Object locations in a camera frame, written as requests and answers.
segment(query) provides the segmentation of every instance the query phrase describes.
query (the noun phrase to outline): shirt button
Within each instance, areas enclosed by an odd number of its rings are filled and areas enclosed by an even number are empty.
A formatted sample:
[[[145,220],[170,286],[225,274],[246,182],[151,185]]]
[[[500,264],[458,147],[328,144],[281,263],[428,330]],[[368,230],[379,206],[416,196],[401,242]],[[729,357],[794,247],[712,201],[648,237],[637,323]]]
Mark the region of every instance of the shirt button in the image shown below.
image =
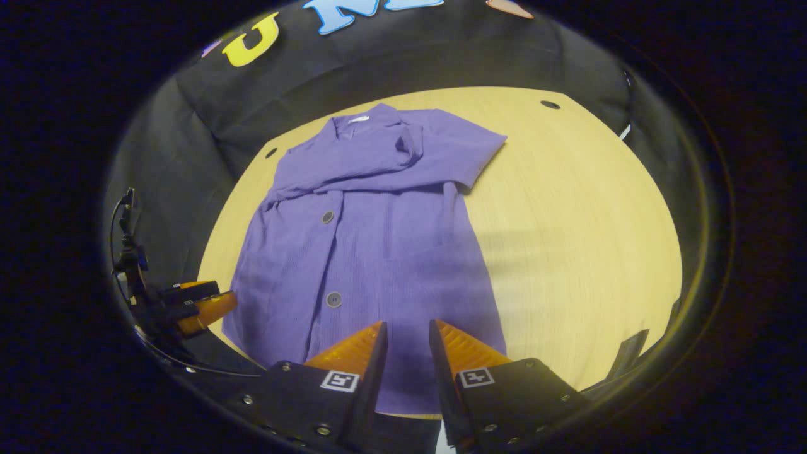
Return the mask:
[[[340,295],[339,292],[330,292],[328,296],[325,297],[325,302],[328,303],[328,306],[337,308],[342,305],[342,295]]]

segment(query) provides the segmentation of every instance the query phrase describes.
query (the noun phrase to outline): purple shirt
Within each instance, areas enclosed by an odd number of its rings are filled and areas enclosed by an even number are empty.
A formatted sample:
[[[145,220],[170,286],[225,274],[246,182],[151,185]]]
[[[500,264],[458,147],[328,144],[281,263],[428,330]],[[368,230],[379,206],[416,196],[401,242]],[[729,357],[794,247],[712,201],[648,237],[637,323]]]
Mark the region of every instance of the purple shirt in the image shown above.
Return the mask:
[[[379,104],[289,149],[249,224],[223,332],[258,363],[303,363],[379,320],[376,411],[440,413],[429,320],[506,354],[459,187],[506,136],[439,109]]]

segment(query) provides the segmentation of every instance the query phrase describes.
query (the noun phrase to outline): blue letter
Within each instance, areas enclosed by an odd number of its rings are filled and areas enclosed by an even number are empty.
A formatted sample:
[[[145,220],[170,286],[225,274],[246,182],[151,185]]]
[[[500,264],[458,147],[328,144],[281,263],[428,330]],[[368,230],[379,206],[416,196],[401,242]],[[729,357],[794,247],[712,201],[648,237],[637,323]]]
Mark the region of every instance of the blue letter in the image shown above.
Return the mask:
[[[387,0],[384,5],[390,11],[408,10],[409,8],[420,8],[422,6],[442,5],[443,0]]]
[[[349,26],[356,19],[352,15],[343,15],[339,8],[371,16],[378,9],[378,0],[311,0],[303,5],[303,8],[314,8],[322,19],[320,34],[327,35]]]

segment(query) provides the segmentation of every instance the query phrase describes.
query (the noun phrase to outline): wooden table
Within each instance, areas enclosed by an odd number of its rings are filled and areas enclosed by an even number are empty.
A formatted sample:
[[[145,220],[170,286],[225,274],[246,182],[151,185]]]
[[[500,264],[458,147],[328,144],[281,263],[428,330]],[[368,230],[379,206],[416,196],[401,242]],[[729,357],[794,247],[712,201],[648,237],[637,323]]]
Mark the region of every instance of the wooden table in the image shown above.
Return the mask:
[[[377,102],[440,108],[508,136],[466,204],[510,358],[539,358],[584,389],[605,378],[623,340],[650,329],[647,349],[661,337],[681,289],[678,238],[661,193],[608,127],[565,95],[542,90],[421,91],[334,112],[272,139],[219,214],[199,280],[229,289],[249,221],[286,150],[316,135],[327,118]],[[244,354],[220,321],[210,329]]]

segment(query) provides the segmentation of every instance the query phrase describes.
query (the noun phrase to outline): yellow letter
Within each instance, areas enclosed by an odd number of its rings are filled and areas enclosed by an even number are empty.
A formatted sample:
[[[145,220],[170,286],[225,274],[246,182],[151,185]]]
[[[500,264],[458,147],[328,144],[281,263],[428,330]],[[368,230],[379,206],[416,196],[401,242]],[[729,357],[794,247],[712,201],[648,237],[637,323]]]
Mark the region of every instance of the yellow letter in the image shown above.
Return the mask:
[[[261,19],[260,22],[253,25],[253,30],[258,30],[261,33],[261,42],[256,44],[255,47],[247,49],[244,45],[244,37],[246,33],[235,38],[222,49],[221,53],[227,54],[230,64],[233,66],[244,66],[251,63],[256,58],[260,57],[266,50],[272,47],[274,41],[280,34],[278,24],[274,22],[274,16],[278,13],[273,13]]]

